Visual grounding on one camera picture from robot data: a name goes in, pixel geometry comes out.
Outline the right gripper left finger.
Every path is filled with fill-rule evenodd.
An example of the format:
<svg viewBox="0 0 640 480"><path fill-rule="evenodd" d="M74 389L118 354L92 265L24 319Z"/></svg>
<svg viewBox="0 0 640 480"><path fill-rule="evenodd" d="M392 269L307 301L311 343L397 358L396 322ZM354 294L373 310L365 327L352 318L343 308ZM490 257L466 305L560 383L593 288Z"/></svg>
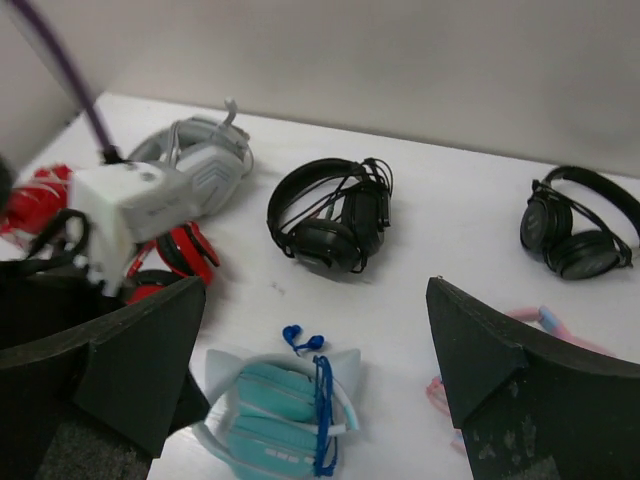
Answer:
<svg viewBox="0 0 640 480"><path fill-rule="evenodd" d="M182 279L136 303L1 348L5 479L143 479L209 405L189 370L206 303Z"/></svg>

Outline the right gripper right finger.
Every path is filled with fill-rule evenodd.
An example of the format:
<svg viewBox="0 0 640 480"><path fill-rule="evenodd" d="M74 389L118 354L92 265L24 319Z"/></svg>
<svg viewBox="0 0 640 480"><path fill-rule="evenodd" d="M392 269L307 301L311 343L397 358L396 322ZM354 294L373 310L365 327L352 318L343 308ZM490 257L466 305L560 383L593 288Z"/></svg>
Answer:
<svg viewBox="0 0 640 480"><path fill-rule="evenodd" d="M639 367L432 277L426 305L451 421L476 479L636 479Z"/></svg>

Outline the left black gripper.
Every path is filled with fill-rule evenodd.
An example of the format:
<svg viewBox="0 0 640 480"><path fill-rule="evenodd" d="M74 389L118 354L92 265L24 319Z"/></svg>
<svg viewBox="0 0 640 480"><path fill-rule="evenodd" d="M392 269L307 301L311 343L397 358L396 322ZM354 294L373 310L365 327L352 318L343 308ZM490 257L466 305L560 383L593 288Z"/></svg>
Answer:
<svg viewBox="0 0 640 480"><path fill-rule="evenodd" d="M125 306L103 294L77 267L89 244L88 217L61 210L31 243L25 258L1 262L1 348L8 349L73 328Z"/></svg>

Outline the teal cat-ear headphones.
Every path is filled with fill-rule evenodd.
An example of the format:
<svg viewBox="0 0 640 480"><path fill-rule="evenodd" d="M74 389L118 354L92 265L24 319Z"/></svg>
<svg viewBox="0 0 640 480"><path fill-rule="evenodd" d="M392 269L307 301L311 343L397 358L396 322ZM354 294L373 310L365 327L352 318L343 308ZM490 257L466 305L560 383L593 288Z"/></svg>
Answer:
<svg viewBox="0 0 640 480"><path fill-rule="evenodd" d="M360 428L352 403L361 370L361 353L345 350L326 356L333 371L332 440ZM238 479L313 479L317 421L313 357L262 354L242 359L210 349L205 360L209 404L224 400L216 427L192 427L199 443L226 463Z"/></svg>

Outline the blue earphones with cable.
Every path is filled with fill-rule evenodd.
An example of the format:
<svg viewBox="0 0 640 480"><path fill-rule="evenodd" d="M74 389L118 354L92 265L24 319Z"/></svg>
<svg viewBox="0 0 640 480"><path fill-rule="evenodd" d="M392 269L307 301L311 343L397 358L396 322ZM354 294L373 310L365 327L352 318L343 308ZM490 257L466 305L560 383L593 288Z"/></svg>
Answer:
<svg viewBox="0 0 640 480"><path fill-rule="evenodd" d="M329 359L320 355L325 339L322 335L313 335L306 343L297 344L296 339L302 333L299 325L283 328L282 337L297 356L301 351L314 353L312 363L315 366L314 408L317 421L316 449L314 457L314 475L332 477L338 461L338 441L332 440L329 428L333 425L333 371Z"/></svg>

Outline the red folded headphones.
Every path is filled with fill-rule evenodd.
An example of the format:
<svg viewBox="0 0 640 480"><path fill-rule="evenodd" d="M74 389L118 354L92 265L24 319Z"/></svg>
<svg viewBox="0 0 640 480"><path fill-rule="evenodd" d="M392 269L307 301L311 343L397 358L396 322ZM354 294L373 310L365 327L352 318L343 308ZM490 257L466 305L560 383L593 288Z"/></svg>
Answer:
<svg viewBox="0 0 640 480"><path fill-rule="evenodd" d="M1 238L26 249L68 203L73 170L65 164L37 169L9 196L1 214Z"/></svg>

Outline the red and black headphones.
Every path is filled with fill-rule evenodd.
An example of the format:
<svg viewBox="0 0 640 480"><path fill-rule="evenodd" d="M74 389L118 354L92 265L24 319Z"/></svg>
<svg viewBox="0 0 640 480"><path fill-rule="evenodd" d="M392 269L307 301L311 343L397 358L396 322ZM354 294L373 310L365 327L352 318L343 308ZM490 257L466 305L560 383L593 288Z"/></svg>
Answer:
<svg viewBox="0 0 640 480"><path fill-rule="evenodd" d="M168 270L147 269L142 266L146 257L156 251ZM200 277L206 286L214 278L220 260L199 226L189 221L146 243L129 267L123 287L127 304L136 303L186 277Z"/></svg>

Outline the black on-ear headphones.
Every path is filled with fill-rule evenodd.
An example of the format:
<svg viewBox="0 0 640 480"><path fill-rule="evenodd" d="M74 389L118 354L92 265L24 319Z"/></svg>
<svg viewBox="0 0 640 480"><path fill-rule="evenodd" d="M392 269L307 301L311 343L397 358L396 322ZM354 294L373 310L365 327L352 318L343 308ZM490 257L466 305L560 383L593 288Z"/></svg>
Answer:
<svg viewBox="0 0 640 480"><path fill-rule="evenodd" d="M532 181L519 226L524 250L564 280L586 280L632 267L632 247L593 210L555 189L553 183L560 180L596 193L639 229L639 201L634 196L595 171L564 165Z"/></svg>

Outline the grey white gaming headset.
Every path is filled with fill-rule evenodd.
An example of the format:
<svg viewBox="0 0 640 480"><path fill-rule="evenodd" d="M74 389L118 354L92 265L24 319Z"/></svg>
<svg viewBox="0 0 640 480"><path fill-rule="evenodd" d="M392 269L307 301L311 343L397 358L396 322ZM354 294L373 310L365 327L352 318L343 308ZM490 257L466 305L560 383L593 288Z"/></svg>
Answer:
<svg viewBox="0 0 640 480"><path fill-rule="evenodd" d="M234 124L235 99L226 98L225 107L227 116L222 121L206 116L177 120L129 154L132 161L159 161L185 174L201 216L220 210L254 167L250 135Z"/></svg>

